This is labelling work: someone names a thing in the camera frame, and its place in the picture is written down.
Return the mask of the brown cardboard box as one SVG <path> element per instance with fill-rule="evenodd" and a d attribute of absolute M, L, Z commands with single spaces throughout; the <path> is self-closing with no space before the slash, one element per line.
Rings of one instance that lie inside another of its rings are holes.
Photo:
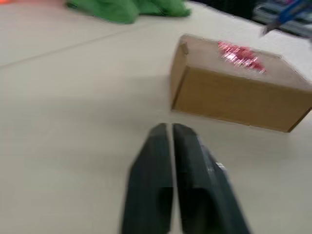
<path fill-rule="evenodd" d="M 291 132 L 312 111 L 312 82 L 281 56 L 252 51 L 266 72 L 225 61 L 218 41 L 182 35 L 171 66 L 171 109 Z"/>

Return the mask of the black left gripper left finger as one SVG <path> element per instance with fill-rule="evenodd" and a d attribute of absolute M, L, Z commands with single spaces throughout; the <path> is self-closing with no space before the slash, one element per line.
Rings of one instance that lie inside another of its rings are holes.
<path fill-rule="evenodd" d="M 128 174 L 121 234 L 168 234 L 174 185 L 166 124 L 153 127 Z"/>

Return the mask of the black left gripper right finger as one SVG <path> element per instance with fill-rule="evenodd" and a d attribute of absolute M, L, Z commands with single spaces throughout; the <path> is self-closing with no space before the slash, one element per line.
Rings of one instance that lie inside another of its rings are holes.
<path fill-rule="evenodd" d="M 251 234 L 225 167 L 190 127 L 173 124 L 183 234 Z"/>

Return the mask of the red tape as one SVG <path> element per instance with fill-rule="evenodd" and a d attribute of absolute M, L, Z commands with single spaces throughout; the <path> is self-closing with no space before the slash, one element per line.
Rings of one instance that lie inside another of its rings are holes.
<path fill-rule="evenodd" d="M 227 42 L 218 42 L 220 56 L 227 62 L 241 68 L 255 70 L 259 73 L 266 72 L 259 57 L 248 47 L 238 46 Z"/>

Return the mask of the blue cutter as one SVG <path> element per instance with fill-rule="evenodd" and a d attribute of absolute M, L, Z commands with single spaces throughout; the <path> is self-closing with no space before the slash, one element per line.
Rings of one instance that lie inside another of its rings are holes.
<path fill-rule="evenodd" d="M 312 0 L 293 0 L 284 5 L 268 1 L 255 8 L 254 18 L 265 24 L 262 36 L 279 29 L 312 38 Z"/>

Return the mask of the green cloth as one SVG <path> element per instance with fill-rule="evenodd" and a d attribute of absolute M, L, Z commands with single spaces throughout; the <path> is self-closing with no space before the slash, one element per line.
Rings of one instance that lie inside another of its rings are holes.
<path fill-rule="evenodd" d="M 188 17 L 185 0 L 66 0 L 69 8 L 108 22 L 132 24 L 139 16 Z"/>

